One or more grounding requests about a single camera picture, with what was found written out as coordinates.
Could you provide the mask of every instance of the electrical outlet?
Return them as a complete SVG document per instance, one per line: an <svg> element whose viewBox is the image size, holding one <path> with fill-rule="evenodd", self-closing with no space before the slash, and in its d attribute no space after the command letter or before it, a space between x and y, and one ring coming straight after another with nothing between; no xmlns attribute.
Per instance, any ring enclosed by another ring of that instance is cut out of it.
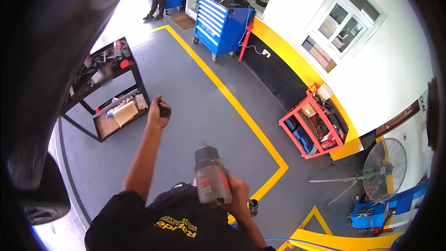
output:
<svg viewBox="0 0 446 251"><path fill-rule="evenodd" d="M266 49L263 50L262 54L265 55L267 58L271 56L271 54Z"/></svg>

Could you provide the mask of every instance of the blue tool chest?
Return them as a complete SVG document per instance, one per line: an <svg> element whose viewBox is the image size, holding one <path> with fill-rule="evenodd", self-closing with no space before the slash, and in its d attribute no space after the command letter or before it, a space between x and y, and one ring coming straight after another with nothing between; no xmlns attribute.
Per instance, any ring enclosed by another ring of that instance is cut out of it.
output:
<svg viewBox="0 0 446 251"><path fill-rule="evenodd" d="M198 0L194 43L199 40L212 53L212 60L219 55L233 53L250 22L254 8L249 3L238 4L234 0Z"/></svg>

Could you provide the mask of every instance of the rapide logo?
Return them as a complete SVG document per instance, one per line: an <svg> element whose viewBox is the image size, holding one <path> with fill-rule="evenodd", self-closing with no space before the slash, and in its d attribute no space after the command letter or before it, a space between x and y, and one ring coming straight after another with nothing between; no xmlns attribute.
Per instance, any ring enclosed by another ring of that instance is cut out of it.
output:
<svg viewBox="0 0 446 251"><path fill-rule="evenodd" d="M197 227L192 225L186 218L175 220L170 216L163 216L156 224L154 224L154 226L171 231L178 229L191 238L194 238L197 235Z"/></svg>

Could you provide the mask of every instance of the red cap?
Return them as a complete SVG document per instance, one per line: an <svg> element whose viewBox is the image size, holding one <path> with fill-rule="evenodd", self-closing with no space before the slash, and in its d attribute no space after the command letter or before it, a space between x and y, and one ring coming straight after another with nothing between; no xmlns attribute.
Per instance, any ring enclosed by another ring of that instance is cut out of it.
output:
<svg viewBox="0 0 446 251"><path fill-rule="evenodd" d="M121 69L124 69L127 66L128 66L128 60L127 59L121 61L121 64L120 64Z"/></svg>

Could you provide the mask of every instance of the doormat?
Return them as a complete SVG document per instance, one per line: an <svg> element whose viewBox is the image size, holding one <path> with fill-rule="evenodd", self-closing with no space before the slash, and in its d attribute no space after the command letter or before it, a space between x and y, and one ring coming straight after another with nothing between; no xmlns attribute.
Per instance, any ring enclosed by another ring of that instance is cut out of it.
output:
<svg viewBox="0 0 446 251"><path fill-rule="evenodd" d="M195 21L186 14L179 14L170 19L182 30L191 28L195 26Z"/></svg>

